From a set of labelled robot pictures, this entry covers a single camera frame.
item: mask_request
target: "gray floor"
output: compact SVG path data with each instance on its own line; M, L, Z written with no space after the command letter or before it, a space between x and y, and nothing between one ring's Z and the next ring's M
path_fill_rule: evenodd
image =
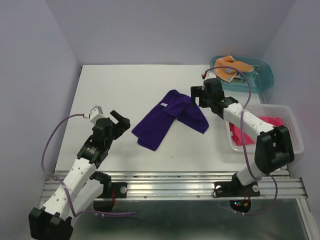
M253 200L251 212L270 200ZM228 201L118 202L114 211L137 211L131 218L83 215L72 240L305 240L308 239L294 199L277 200L257 216L229 210Z

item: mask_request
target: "red cloth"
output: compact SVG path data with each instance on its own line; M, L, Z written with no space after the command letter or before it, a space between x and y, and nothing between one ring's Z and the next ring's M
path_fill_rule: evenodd
M275 125L276 127L279 127L284 124L284 122L279 117L262 116L259 118L268 124ZM231 138L233 139L235 144L238 146L242 145L240 128L235 126L232 123L229 123L229 126L230 126L230 131L233 133L233 136L231 136ZM244 134L244 142L246 145L255 143L247 134Z

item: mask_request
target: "folded cloth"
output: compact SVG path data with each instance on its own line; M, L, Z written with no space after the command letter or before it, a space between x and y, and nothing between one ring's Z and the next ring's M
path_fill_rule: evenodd
M214 67L218 67L218 66L233 67L243 73L249 73L254 70L253 66L246 64L242 61L236 61L232 56L224 56L224 57L218 58L214 63ZM230 68L217 68L217 69L214 69L213 72L216 76L218 76L219 78L221 78L222 80L228 83L230 83L231 80L234 78L240 78L240 75L237 75L237 72Z
M139 145L155 151L175 119L202 134L209 127L199 107L192 106L191 97L170 90L135 126L132 133L138 137Z
M279 127L284 124L284 122L279 117L269 117L269 116L262 116L259 117L261 120L265 121L268 124L272 124L276 127ZM240 146L242 145L242 139L241 139L241 130L239 127L235 126L232 123L229 123L230 131L233 133L233 136L231 138L235 142L236 145ZM254 144L255 142L247 135L244 134L244 142L246 145L248 144Z

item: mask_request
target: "robotic arm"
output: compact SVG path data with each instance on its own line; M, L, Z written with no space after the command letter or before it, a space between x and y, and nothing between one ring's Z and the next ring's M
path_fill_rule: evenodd
M130 120L116 111L110 113L118 123L103 116L95 106L89 114L93 134L86 140L73 166L51 198L29 214L31 237L37 240L69 240L78 216L101 194L112 188L111 177L97 171L108 156L113 140L130 128Z
M241 112L243 107L233 97L225 97L221 81L212 78L208 74L202 86L191 87L191 99L196 104L199 98L199 106L211 108L211 111L220 118L240 127ZM289 130L285 126L275 127L247 110L243 115L244 132L256 142L254 163L249 169L245 167L232 176L230 182L217 182L221 186L216 192L219 197L245 197L252 186L263 176L291 163L294 159L294 151ZM252 191L252 196L260 196L259 192Z

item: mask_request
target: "white table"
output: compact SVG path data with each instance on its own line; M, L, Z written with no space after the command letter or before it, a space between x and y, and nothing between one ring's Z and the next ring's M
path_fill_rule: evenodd
M190 95L191 86L202 84L201 73L208 65L85 65L72 104L71 114L87 113L101 106L109 117L112 110L130 119L131 129L113 142L99 170L143 172L236 172L245 166L243 153L227 142L224 120L202 108L209 129L201 134L174 121L157 151L137 143L131 130L172 89ZM247 93L225 91L241 104ZM252 94L251 104L260 104ZM93 125L81 117L69 120L56 164L56 172L69 171Z

